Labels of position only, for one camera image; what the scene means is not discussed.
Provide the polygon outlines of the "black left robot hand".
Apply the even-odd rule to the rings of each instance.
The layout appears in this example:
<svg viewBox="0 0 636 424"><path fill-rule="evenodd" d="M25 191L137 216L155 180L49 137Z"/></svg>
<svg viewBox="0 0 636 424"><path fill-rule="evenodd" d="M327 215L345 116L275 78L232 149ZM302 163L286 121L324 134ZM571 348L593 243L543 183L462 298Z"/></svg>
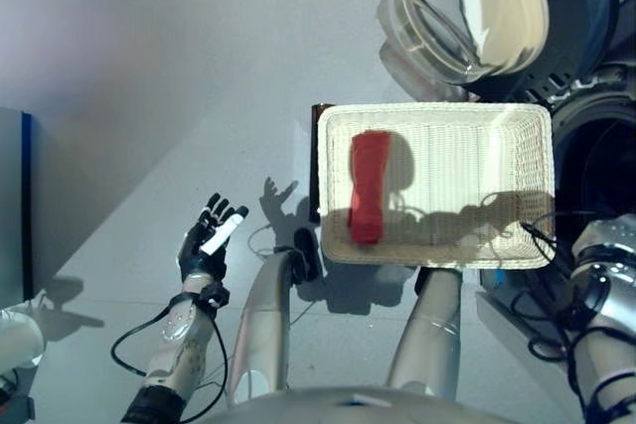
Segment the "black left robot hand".
<svg viewBox="0 0 636 424"><path fill-rule="evenodd" d="M222 281L227 273L226 254L232 234L246 219L246 206L232 207L228 199L214 193L204 205L195 223L185 234L177 255L182 281L193 274L205 273Z"/></svg>

